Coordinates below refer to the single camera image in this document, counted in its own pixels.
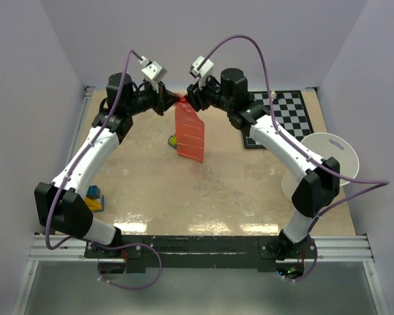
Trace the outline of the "red trash bag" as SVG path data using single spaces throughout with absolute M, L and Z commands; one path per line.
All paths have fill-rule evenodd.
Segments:
M 193 107 L 181 96 L 175 104 L 177 154 L 194 161 L 204 161 L 205 125 Z

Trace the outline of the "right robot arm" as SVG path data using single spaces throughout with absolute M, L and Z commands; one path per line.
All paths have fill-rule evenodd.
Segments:
M 271 248 L 281 259 L 295 257 L 303 249 L 314 218 L 339 194 L 338 160 L 323 158 L 281 129 L 273 118 L 273 107 L 250 94 L 242 70 L 227 68 L 220 80 L 210 70 L 191 69 L 190 74 L 197 81 L 188 86 L 186 99 L 196 111 L 213 106 L 226 112 L 235 129 L 268 149 L 297 180 L 294 213 Z

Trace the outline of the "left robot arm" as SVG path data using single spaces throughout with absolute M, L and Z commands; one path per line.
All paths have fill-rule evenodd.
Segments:
M 109 155 L 122 143 L 133 126 L 133 116 L 147 110 L 158 115 L 180 100 L 162 82 L 134 83 L 126 73 L 108 79 L 106 98 L 98 108 L 88 135 L 80 149 L 49 183 L 40 182 L 34 190 L 39 223 L 45 229 L 45 244 L 52 245 L 52 231 L 69 238 L 99 243 L 107 257 L 117 257 L 123 249 L 121 230 L 94 217 L 85 198 L 91 181 Z

